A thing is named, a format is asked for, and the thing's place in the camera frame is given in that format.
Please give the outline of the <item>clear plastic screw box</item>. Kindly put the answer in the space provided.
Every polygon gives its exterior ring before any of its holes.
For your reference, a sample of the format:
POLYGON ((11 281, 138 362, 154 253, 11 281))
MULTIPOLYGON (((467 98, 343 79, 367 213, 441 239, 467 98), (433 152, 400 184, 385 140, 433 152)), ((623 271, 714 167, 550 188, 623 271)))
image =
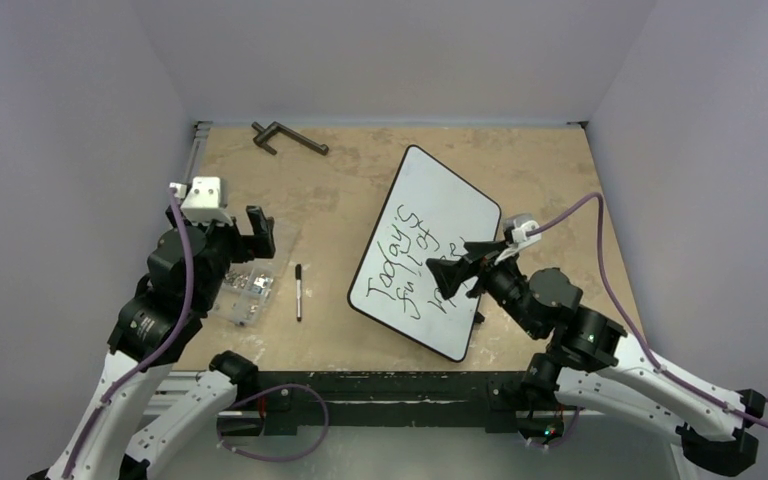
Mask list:
POLYGON ((284 276, 298 235, 297 225, 277 220, 274 257, 232 264, 210 313, 241 327, 255 324, 284 276))

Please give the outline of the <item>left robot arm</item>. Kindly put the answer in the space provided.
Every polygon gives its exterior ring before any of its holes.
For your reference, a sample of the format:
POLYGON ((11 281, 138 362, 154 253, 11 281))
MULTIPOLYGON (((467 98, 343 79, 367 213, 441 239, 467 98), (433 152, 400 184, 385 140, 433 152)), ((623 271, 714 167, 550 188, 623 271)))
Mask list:
POLYGON ((118 313, 90 404, 62 454, 33 478, 156 479, 209 418, 255 402, 257 366, 225 352, 193 390, 141 423, 157 388, 201 330, 230 267, 274 257, 273 218, 258 206, 248 206, 246 215, 250 235, 241 234, 224 209, 198 225, 177 204, 167 208, 171 227, 118 313))

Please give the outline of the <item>white whiteboard marker pen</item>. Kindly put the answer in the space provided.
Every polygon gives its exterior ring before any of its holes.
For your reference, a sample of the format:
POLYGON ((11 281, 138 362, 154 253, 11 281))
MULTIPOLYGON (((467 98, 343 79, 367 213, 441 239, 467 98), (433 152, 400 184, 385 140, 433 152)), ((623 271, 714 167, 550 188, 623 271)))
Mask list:
POLYGON ((301 323, 303 321, 303 278, 301 283, 297 283, 295 280, 295 300, 296 300, 296 321, 301 323))

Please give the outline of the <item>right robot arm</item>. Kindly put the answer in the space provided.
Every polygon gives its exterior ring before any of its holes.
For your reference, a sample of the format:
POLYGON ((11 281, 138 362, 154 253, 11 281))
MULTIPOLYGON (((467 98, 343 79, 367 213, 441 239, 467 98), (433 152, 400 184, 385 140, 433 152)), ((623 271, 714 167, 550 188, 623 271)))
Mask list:
POLYGON ((499 242, 469 242, 457 260, 426 262, 437 289, 450 299, 471 282, 531 338, 545 340, 519 382, 500 390, 529 410, 551 401, 614 415, 664 435, 685 459, 708 472, 735 477, 756 462, 759 441, 749 430, 765 397, 728 390, 649 352, 635 333, 585 306, 583 292, 557 267, 527 276, 499 242))

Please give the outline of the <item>white whiteboard black frame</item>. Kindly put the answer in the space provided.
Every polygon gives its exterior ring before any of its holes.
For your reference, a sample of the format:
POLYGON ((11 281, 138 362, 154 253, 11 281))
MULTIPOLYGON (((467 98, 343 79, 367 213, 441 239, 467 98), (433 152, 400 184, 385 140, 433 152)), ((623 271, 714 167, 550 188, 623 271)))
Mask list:
POLYGON ((417 145, 406 148, 347 292, 356 312, 454 361, 465 359, 479 302, 444 299, 426 265, 495 238, 501 208, 417 145))

